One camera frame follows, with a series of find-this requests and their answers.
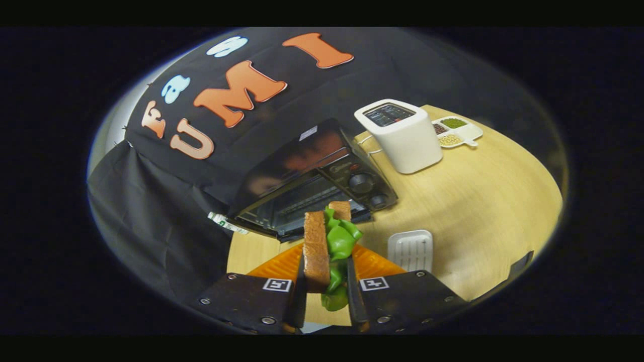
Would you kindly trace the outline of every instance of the toast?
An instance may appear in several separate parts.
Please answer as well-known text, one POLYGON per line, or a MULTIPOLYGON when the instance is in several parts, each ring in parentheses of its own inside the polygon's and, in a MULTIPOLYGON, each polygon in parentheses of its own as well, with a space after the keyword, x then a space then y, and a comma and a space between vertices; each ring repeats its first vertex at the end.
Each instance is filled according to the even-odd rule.
POLYGON ((305 214, 303 252, 307 291, 324 293, 331 277, 323 211, 305 214))

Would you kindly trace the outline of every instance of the screw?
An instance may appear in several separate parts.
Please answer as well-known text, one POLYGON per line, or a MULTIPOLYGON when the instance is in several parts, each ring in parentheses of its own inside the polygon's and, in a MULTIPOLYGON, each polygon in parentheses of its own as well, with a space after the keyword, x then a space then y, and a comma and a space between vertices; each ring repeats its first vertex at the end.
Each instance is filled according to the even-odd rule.
POLYGON ((276 320, 273 317, 264 317, 261 319, 261 322, 264 324, 271 325, 271 324, 275 324, 276 320))

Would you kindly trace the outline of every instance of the bread slice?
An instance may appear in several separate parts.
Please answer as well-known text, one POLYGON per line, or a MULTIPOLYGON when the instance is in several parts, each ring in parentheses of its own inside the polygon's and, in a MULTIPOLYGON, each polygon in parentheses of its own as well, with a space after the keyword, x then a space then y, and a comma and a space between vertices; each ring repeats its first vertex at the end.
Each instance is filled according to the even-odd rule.
POLYGON ((330 283, 324 211, 305 213, 304 275, 309 293, 324 293, 330 283))
POLYGON ((335 210, 334 218, 351 221, 351 203, 349 201, 331 201, 328 203, 328 208, 335 210))

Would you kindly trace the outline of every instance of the sandwich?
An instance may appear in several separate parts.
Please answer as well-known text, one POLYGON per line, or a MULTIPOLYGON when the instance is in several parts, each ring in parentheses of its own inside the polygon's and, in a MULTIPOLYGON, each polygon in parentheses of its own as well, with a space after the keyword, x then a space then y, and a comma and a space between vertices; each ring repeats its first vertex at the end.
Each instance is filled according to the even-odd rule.
POLYGON ((283 251, 247 275, 296 282, 300 258, 308 293, 319 293, 329 311, 348 305, 346 261, 355 265, 355 277, 376 278, 406 272, 376 252, 357 244, 363 233, 351 223, 349 202, 330 202, 323 211, 305 213, 304 242, 283 251))
POLYGON ((363 235, 350 220, 348 201, 333 201, 324 211, 305 213, 303 255, 307 292, 320 293, 322 306, 329 311, 340 310, 348 303, 346 259, 363 235))

